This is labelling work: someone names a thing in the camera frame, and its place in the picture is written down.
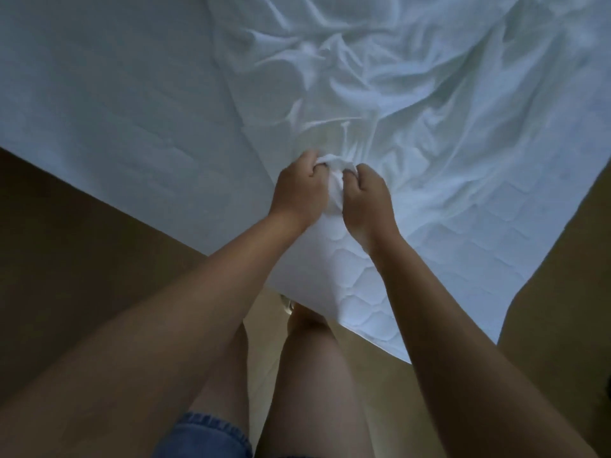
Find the leg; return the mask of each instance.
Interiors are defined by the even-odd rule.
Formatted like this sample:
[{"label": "leg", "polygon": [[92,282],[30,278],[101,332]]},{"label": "leg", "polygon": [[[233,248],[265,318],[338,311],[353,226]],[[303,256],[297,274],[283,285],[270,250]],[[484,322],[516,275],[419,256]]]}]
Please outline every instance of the leg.
[{"label": "leg", "polygon": [[257,458],[373,458],[354,380],[325,320],[296,304],[288,332]]},{"label": "leg", "polygon": [[216,362],[202,391],[191,404],[190,411],[216,416],[248,435],[247,356],[248,337],[242,324]]}]

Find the denim shorts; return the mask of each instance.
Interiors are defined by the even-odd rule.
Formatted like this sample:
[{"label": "denim shorts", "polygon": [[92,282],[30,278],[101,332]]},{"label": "denim shorts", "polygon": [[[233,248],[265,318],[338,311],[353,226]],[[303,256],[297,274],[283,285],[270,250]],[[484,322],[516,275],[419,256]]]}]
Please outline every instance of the denim shorts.
[{"label": "denim shorts", "polygon": [[214,416],[189,412],[174,424],[153,452],[153,458],[204,457],[252,458],[252,445],[232,424]]}]

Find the finger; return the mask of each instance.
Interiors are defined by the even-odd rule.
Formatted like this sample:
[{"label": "finger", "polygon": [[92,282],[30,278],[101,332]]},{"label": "finger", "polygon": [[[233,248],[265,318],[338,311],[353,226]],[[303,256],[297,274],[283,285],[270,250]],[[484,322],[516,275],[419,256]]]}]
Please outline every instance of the finger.
[{"label": "finger", "polygon": [[378,172],[369,167],[366,163],[357,165],[356,171],[359,173],[359,186],[361,189],[366,189],[372,179],[379,177]]},{"label": "finger", "polygon": [[316,160],[318,158],[318,150],[309,149],[301,153],[301,156],[295,161],[295,166],[300,173],[306,173],[312,175]]},{"label": "finger", "polygon": [[322,183],[329,184],[329,167],[325,163],[319,163],[316,167],[314,167],[314,176],[315,179],[320,180]]},{"label": "finger", "polygon": [[354,174],[354,172],[350,170],[344,170],[343,182],[344,182],[344,200],[358,195],[359,192],[361,191],[361,188],[359,188],[359,180],[356,178],[356,175]]}]

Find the floor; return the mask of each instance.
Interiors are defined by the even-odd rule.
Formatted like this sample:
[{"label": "floor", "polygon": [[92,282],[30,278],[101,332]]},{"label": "floor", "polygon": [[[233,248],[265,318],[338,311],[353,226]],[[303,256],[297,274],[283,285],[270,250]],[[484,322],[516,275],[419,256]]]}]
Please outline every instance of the floor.
[{"label": "floor", "polygon": [[[104,321],[203,257],[0,150],[0,402]],[[611,167],[513,302],[499,346],[611,457]],[[269,408],[287,315],[264,289],[246,318],[250,436]],[[378,457],[442,457],[411,365],[333,326]]]}]

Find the quilted mattress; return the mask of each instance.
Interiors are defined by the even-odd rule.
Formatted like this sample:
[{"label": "quilted mattress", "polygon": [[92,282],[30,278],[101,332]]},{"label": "quilted mattress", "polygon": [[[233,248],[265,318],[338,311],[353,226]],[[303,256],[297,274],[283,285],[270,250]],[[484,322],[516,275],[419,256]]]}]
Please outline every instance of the quilted mattress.
[{"label": "quilted mattress", "polygon": [[[519,160],[485,196],[407,236],[494,341],[611,154],[611,5],[593,6],[596,54]],[[205,0],[0,0],[0,146],[210,254],[265,215],[273,190],[211,32]],[[340,217],[307,231],[269,284],[409,360]]]}]

